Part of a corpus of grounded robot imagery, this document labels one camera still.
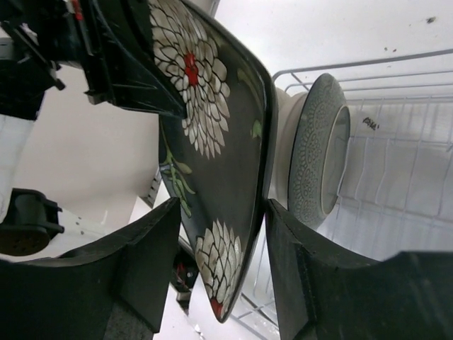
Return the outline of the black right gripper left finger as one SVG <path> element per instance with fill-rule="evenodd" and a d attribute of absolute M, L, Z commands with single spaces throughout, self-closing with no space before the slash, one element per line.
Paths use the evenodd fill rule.
<path fill-rule="evenodd" d="M 2 339 L 151 339 L 178 247 L 180 202 L 56 258 L 1 262 Z"/>

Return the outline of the blue and white patterned plate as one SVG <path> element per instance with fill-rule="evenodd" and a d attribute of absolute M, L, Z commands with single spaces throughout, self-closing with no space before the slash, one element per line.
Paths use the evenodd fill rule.
<path fill-rule="evenodd" d="M 340 84 L 329 73 L 309 90 L 297 125 L 289 167 L 287 208 L 317 229 L 332 212 L 345 170 L 350 110 Z"/>

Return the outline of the dark square patterned plate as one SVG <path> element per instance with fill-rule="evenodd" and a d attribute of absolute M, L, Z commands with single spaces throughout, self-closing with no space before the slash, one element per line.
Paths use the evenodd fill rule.
<path fill-rule="evenodd" d="M 188 1 L 150 1 L 154 63 L 185 119 L 160 117 L 159 170 L 181 204 L 207 298 L 225 322 L 241 293 L 268 196 L 277 125 L 272 79 L 218 21 Z"/>

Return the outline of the cream plate with blue centre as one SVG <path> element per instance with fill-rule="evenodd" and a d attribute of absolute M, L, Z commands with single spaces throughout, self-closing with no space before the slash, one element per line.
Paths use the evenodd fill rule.
<path fill-rule="evenodd" d="M 276 88 L 276 92 L 278 104 L 277 138 L 268 197 L 277 200 L 286 208 L 289 167 L 294 139 L 307 93 L 291 96 L 279 88 Z"/>

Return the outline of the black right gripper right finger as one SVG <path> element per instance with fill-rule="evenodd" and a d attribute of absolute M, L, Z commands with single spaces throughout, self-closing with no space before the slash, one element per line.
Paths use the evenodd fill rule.
<path fill-rule="evenodd" d="M 452 254 L 376 261 L 303 225 L 276 200 L 266 237 L 282 339 L 451 339 Z"/>

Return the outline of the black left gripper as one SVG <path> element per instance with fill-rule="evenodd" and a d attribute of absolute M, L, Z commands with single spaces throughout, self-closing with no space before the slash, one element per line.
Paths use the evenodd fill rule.
<path fill-rule="evenodd" d="M 183 119 L 185 104 L 154 62 L 147 1 L 2 1 L 1 83 L 64 88 L 84 71 L 92 104 Z"/>

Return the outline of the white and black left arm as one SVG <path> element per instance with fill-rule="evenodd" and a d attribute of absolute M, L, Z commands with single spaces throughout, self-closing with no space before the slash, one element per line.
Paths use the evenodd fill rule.
<path fill-rule="evenodd" d="M 146 1 L 1 2 L 1 253 L 31 258 L 130 221 L 160 115 Z"/>

